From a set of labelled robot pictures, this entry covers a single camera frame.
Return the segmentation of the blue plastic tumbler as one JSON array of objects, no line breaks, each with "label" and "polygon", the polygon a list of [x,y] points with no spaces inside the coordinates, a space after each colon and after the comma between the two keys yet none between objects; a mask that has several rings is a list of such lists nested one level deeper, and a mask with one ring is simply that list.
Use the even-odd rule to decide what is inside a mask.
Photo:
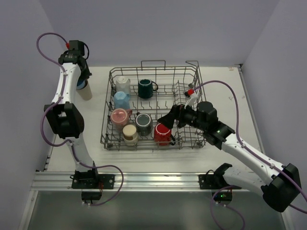
[{"label": "blue plastic tumbler", "polygon": [[87,86],[87,80],[83,80],[83,81],[78,81],[77,82],[77,86],[76,86],[76,90],[82,90],[83,88],[85,88]]}]

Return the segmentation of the beige plastic tumbler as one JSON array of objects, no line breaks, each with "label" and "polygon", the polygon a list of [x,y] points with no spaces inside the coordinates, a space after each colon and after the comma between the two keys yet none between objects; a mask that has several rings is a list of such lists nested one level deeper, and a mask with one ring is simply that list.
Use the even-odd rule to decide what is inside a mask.
[{"label": "beige plastic tumbler", "polygon": [[77,93],[84,101],[89,101],[92,98],[92,91],[89,83],[86,83],[82,89],[78,89]]}]

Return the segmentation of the white faceted ceramic mug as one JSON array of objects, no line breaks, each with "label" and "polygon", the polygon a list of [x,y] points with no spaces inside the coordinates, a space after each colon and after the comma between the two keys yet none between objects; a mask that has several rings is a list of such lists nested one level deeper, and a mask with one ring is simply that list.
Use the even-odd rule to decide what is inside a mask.
[{"label": "white faceted ceramic mug", "polygon": [[118,92],[124,92],[126,94],[131,94],[130,90],[130,79],[125,76],[119,76],[116,79],[116,90]]}]

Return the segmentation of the light blue faceted mug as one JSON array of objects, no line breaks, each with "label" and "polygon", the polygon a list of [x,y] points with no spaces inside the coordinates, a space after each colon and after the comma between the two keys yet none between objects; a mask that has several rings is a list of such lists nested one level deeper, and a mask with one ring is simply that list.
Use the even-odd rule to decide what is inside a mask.
[{"label": "light blue faceted mug", "polygon": [[115,109],[123,108],[123,109],[130,109],[130,95],[126,94],[125,92],[119,91],[116,92],[114,95],[114,106]]}]

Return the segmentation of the pink ghost pattern mug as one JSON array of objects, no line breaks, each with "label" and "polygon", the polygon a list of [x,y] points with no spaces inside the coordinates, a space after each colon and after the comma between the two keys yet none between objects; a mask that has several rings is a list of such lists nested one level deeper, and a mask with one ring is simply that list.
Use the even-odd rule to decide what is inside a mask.
[{"label": "pink ghost pattern mug", "polygon": [[110,120],[115,129],[119,132],[121,132],[124,128],[124,126],[128,125],[130,123],[130,116],[132,115],[131,109],[123,109],[118,108],[115,109],[111,115]]}]

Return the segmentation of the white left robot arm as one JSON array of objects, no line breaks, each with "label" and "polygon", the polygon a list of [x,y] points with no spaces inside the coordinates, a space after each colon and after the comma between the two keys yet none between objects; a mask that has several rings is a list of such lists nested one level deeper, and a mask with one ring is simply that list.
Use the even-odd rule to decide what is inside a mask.
[{"label": "white left robot arm", "polygon": [[86,90],[84,100],[91,98],[88,79],[92,74],[85,57],[87,54],[89,48],[83,41],[69,41],[68,49],[58,59],[60,76],[56,94],[52,103],[45,105],[43,115],[53,133],[69,147],[77,177],[95,177],[97,173],[83,138],[84,119],[74,104],[77,90]]}]

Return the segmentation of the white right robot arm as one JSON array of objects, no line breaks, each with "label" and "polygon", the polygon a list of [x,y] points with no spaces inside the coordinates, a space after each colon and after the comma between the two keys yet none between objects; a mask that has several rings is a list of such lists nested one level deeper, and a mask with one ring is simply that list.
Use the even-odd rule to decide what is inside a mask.
[{"label": "white right robot arm", "polygon": [[158,122],[172,129],[189,125],[203,132],[206,141],[229,153],[249,167],[256,175],[243,176],[226,164],[216,171],[226,185],[253,191],[263,197],[272,209],[284,212],[302,192],[299,170],[289,163],[275,161],[247,144],[231,127],[219,121],[211,102],[200,102],[195,110],[189,105],[173,105]]}]

